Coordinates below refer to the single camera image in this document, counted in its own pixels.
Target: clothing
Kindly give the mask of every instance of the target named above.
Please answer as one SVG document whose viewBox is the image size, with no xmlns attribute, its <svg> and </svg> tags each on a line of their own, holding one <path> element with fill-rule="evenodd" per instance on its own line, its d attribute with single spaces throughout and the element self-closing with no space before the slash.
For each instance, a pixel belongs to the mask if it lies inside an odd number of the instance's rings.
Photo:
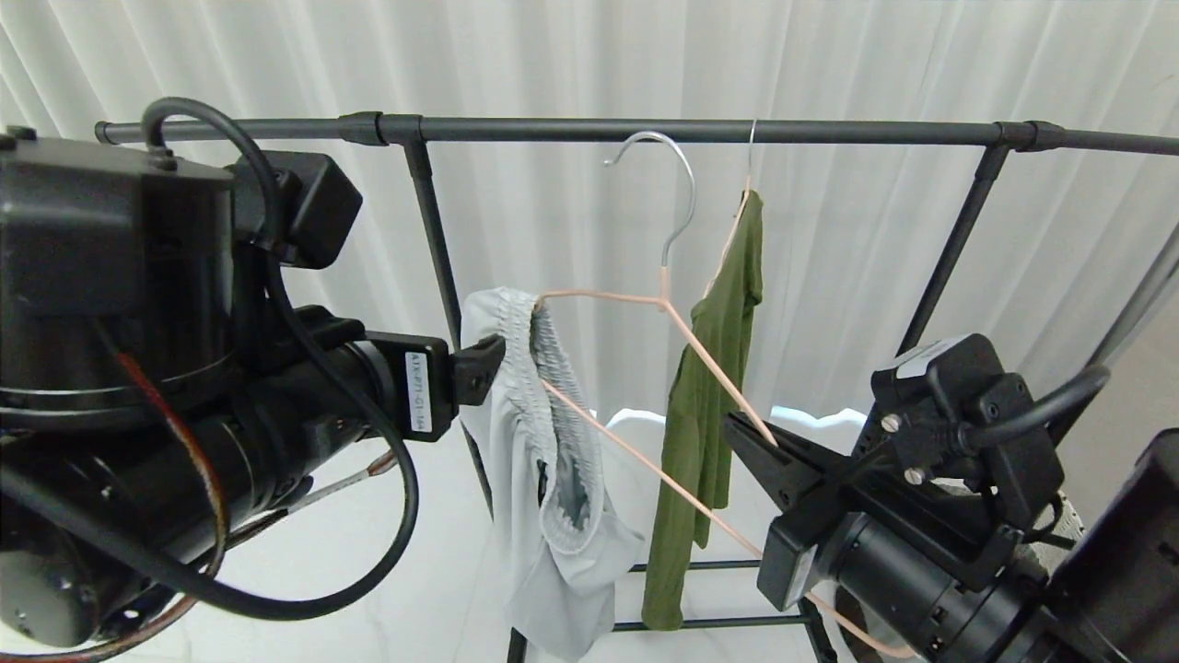
<svg viewBox="0 0 1179 663">
<path fill-rule="evenodd" d="M 577 661 L 613 629 L 614 580 L 643 538 L 610 504 L 598 432 L 541 385 L 582 402 L 548 310 L 533 313 L 535 302 L 508 288 L 467 297 L 462 344 L 500 334 L 507 347 L 487 400 L 461 416 L 492 487 L 508 621 L 545 651 Z"/>
<path fill-rule="evenodd" d="M 692 333 L 739 389 L 745 380 L 753 308 L 762 302 L 762 198 L 750 191 L 732 244 L 709 294 L 692 308 Z M 732 398 L 691 347 L 679 360 L 667 398 L 663 470 L 710 508 L 729 505 L 732 449 L 720 436 Z M 684 617 L 680 597 L 692 540 L 709 543 L 710 520 L 666 484 L 659 485 L 651 559 L 643 597 L 643 623 L 676 630 Z"/>
</svg>

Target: white floor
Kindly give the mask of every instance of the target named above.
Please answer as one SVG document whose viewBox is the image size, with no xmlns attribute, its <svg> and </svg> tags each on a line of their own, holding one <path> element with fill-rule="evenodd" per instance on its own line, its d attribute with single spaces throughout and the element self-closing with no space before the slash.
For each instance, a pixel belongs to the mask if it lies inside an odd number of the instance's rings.
<svg viewBox="0 0 1179 663">
<path fill-rule="evenodd" d="M 620 436 L 658 459 L 660 421 L 643 416 L 615 424 Z M 608 488 L 624 520 L 651 530 L 658 479 L 606 441 Z M 363 467 L 381 451 L 365 441 L 334 459 L 323 480 Z M 198 606 L 179 624 L 118 661 L 124 663 L 289 663 L 349 661 L 462 662 L 503 661 L 508 625 L 502 600 L 486 582 L 496 570 L 485 557 L 489 519 L 461 434 L 435 445 L 411 447 L 422 486 L 421 513 L 406 557 L 390 577 L 360 604 L 311 622 L 265 623 Z M 750 540 L 764 540 L 776 510 L 739 462 L 733 465 L 731 507 L 725 517 Z M 311 597 L 335 591 L 360 577 L 383 552 L 400 517 L 401 490 L 395 473 L 365 481 L 276 526 L 235 550 L 222 578 L 266 596 Z M 747 556 L 714 530 L 696 559 Z M 772 609 L 755 587 L 756 570 L 697 571 L 687 580 L 685 617 L 764 615 Z M 619 621 L 638 619 L 643 578 L 619 583 Z M 0 631 L 7 651 L 32 651 L 27 641 Z M 836 646 L 844 651 L 842 645 Z M 555 661 L 532 648 L 529 663 Z M 610 634 L 585 658 L 606 661 L 776 661 L 811 662 L 801 625 Z"/>
</svg>

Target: curtain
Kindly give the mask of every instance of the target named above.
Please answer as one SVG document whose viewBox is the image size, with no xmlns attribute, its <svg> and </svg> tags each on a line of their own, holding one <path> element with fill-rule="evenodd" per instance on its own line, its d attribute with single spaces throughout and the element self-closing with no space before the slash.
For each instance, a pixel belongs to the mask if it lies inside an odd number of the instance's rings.
<svg viewBox="0 0 1179 663">
<path fill-rule="evenodd" d="M 1179 2 L 706 0 L 0 0 L 0 119 L 92 139 L 164 94 L 250 117 L 427 116 L 1045 119 L 1179 133 Z M 289 270 L 298 302 L 373 329 L 446 336 L 396 147 L 268 142 L 332 155 L 365 196 L 340 261 Z M 176 144 L 236 159 L 226 144 Z M 654 294 L 686 211 L 674 157 L 643 145 L 433 144 L 460 295 L 511 285 Z M 698 208 L 672 248 L 686 314 L 716 270 L 743 145 L 687 145 Z M 752 402 L 867 411 L 981 149 L 770 145 L 765 301 Z M 982 332 L 1033 392 L 1095 352 L 1179 221 L 1179 159 L 1013 155 L 926 337 Z M 652 310 L 553 304 L 591 405 L 661 412 L 681 340 Z"/>
</svg>

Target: green fabric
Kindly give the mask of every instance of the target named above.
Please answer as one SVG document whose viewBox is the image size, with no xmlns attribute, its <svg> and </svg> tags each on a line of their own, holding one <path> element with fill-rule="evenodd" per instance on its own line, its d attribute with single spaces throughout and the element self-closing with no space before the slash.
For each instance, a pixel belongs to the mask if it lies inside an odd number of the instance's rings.
<svg viewBox="0 0 1179 663">
<path fill-rule="evenodd" d="M 750 191 L 732 244 L 709 295 L 692 308 L 692 332 L 737 388 L 745 380 L 753 307 L 762 302 L 762 198 Z M 732 449 L 722 439 L 722 418 L 737 409 L 732 398 L 691 347 L 680 355 L 667 398 L 663 470 L 710 508 L 729 505 Z M 659 485 L 643 623 L 660 631 L 684 623 L 680 597 L 692 541 L 709 543 L 711 521 L 666 484 Z"/>
</svg>

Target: clothes hanger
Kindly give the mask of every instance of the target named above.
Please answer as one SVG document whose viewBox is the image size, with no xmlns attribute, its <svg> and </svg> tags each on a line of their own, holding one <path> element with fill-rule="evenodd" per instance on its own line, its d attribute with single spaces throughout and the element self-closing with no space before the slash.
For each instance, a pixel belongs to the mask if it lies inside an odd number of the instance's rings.
<svg viewBox="0 0 1179 663">
<path fill-rule="evenodd" d="M 541 294 L 536 298 L 535 308 L 540 308 L 540 306 L 546 300 L 551 300 L 554 297 L 597 297 L 601 300 L 631 302 L 635 304 L 648 304 L 658 308 L 659 310 L 666 313 L 668 317 L 671 317 L 672 322 L 676 323 L 676 328 L 679 329 L 680 334 L 683 334 L 684 339 L 687 341 L 687 344 L 692 347 L 692 350 L 694 350 L 697 356 L 700 357 L 700 361 L 704 362 L 704 366 L 709 369 L 710 373 L 712 373 L 713 376 L 716 376 L 717 381 L 720 382 L 720 386 L 724 387 L 725 392 L 733 399 L 733 401 L 737 403 L 740 411 L 744 412 L 746 415 L 749 415 L 749 419 L 753 424 L 753 427 L 757 429 L 757 432 L 760 433 L 762 436 L 765 438 L 768 442 L 770 442 L 773 446 L 778 446 L 778 441 L 773 438 L 773 434 L 770 433 L 770 429 L 766 428 L 765 422 L 762 421 L 762 418 L 758 416 L 757 412 L 753 411 L 753 406 L 751 406 L 749 401 L 745 400 L 745 396 L 742 395 L 740 389 L 738 389 L 737 386 L 733 385 L 732 380 L 730 380 L 729 376 L 725 375 L 725 372 L 722 370 L 719 366 L 717 366 L 716 360 L 712 359 L 712 355 L 709 354 L 709 350 L 705 349 L 704 344 L 700 343 L 699 339 L 696 337 L 696 334 L 692 333 L 692 328 L 689 327 L 686 322 L 684 322 L 684 319 L 680 317 L 679 313 L 672 306 L 670 300 L 671 288 L 668 285 L 667 256 L 671 254 L 671 244 L 672 242 L 676 241 L 677 237 L 679 237 L 681 232 L 684 232 L 684 230 L 687 229 L 687 227 L 692 223 L 692 217 L 696 216 L 696 175 L 692 173 L 692 165 L 687 163 L 687 157 L 684 156 L 684 151 L 680 150 L 679 145 L 674 140 L 672 140 L 664 133 L 659 133 L 658 131 L 639 131 L 638 133 L 634 133 L 630 138 L 627 138 L 623 143 L 623 146 L 618 150 L 618 155 L 615 155 L 613 159 L 606 160 L 605 165 L 612 166 L 617 164 L 623 158 L 623 155 L 625 155 L 626 151 L 631 147 L 631 145 L 635 144 L 637 142 L 644 138 L 658 140 L 659 143 L 663 143 L 668 147 L 671 147 L 676 152 L 676 156 L 679 157 L 680 163 L 684 165 L 684 170 L 687 171 L 687 180 L 691 184 L 691 201 L 689 202 L 687 205 L 687 215 L 684 217 L 684 222 L 677 225 L 676 229 L 672 230 L 671 235 L 667 236 L 667 241 L 664 242 L 663 260 L 659 263 L 659 296 L 643 297 L 637 295 L 600 293 L 598 290 L 549 290 L 547 293 Z"/>
<path fill-rule="evenodd" d="M 717 263 L 717 273 L 712 275 L 709 280 L 709 284 L 704 288 L 704 297 L 709 296 L 712 291 L 712 284 L 717 282 L 717 277 L 720 276 L 720 268 L 725 264 L 725 258 L 729 257 L 729 247 L 733 243 L 733 237 L 737 235 L 737 227 L 740 225 L 740 215 L 745 214 L 745 203 L 749 202 L 749 195 L 752 191 L 750 183 L 753 179 L 753 136 L 757 133 L 757 118 L 753 118 L 753 126 L 749 129 L 749 165 L 745 166 L 745 190 L 740 195 L 740 204 L 737 205 L 737 214 L 733 215 L 733 225 L 729 229 L 729 238 L 725 239 L 725 248 L 720 251 L 720 262 Z"/>
<path fill-rule="evenodd" d="M 565 395 L 560 389 L 558 389 L 556 387 L 549 385 L 545 380 L 541 380 L 541 383 L 545 386 L 545 389 L 547 389 L 548 393 L 551 393 L 554 396 L 556 396 L 561 402 L 564 402 L 566 406 L 568 406 L 569 409 L 572 409 L 573 412 L 575 412 L 579 415 L 581 415 L 582 419 L 585 419 L 586 421 L 588 421 L 600 433 L 602 433 L 604 435 L 606 435 L 611 440 L 613 440 L 614 444 L 617 444 L 618 446 L 620 446 L 624 449 L 626 449 L 627 453 L 630 453 L 634 458 L 639 459 L 639 462 L 641 462 L 643 465 L 646 465 L 647 470 L 651 470 L 652 472 L 654 472 L 656 474 L 658 474 L 659 479 L 661 479 L 664 484 L 667 484 L 672 490 L 674 490 L 677 493 L 679 493 L 679 495 L 681 498 L 686 499 L 689 501 L 689 504 L 691 504 L 693 507 L 696 507 L 697 511 L 699 511 L 705 517 L 707 517 L 710 520 L 712 520 L 718 526 L 720 526 L 720 529 L 724 530 L 725 533 L 727 533 L 730 537 L 732 537 L 733 540 L 736 540 L 738 544 L 742 545 L 742 547 L 744 547 L 745 550 L 747 550 L 750 552 L 750 554 L 753 556 L 755 559 L 757 559 L 757 560 L 760 562 L 760 559 L 763 557 L 762 549 L 759 549 L 756 545 L 753 545 L 752 543 L 750 543 L 750 540 L 746 539 L 745 537 L 743 537 L 740 534 L 740 532 L 738 532 L 731 525 L 729 525 L 727 523 L 725 523 L 724 520 L 722 520 L 720 517 L 717 516 L 714 511 L 712 511 L 707 506 L 704 506 L 704 504 L 699 499 L 697 499 L 696 495 L 693 495 L 691 493 L 691 491 L 689 491 L 684 486 L 680 486 L 678 483 L 676 483 L 674 479 L 672 479 L 671 477 L 668 477 L 667 473 L 664 472 L 658 465 L 656 465 L 654 462 L 652 462 L 650 458 L 643 455 L 643 453 L 640 453 L 637 448 L 634 448 L 631 445 L 628 445 L 625 441 L 623 441 L 623 439 L 619 438 L 618 435 L 615 435 L 613 431 L 611 431 L 610 428 L 606 428 L 605 426 L 602 426 L 600 421 L 598 421 L 592 414 L 590 414 L 588 412 L 586 412 L 585 408 L 582 408 L 578 403 L 573 402 L 573 399 L 571 399 L 569 396 Z M 831 605 L 830 603 L 828 603 L 828 602 L 823 600 L 822 598 L 819 598 L 818 596 L 816 596 L 815 592 L 806 592 L 805 597 L 811 603 L 814 603 L 816 606 L 818 606 L 819 610 L 823 610 L 824 612 L 828 612 L 829 615 L 831 615 L 831 617 L 836 622 L 838 622 L 841 626 L 843 626 L 844 629 L 847 629 L 849 634 L 856 636 L 861 642 L 863 642 L 868 646 L 875 649 L 876 651 L 880 651 L 881 654 L 884 654 L 885 656 L 891 656 L 893 658 L 911 658 L 915 655 L 915 652 L 913 651 L 913 648 L 910 648 L 909 645 L 904 645 L 904 646 L 890 646 L 890 645 L 887 645 L 887 644 L 882 643 L 881 641 L 874 638 L 872 636 L 868 635 L 863 629 L 861 629 L 859 626 L 857 626 L 855 622 L 852 622 L 851 619 L 848 619 L 847 617 L 844 617 L 843 615 L 841 615 L 838 611 L 836 611 L 836 609 L 835 609 L 834 605 Z"/>
</svg>

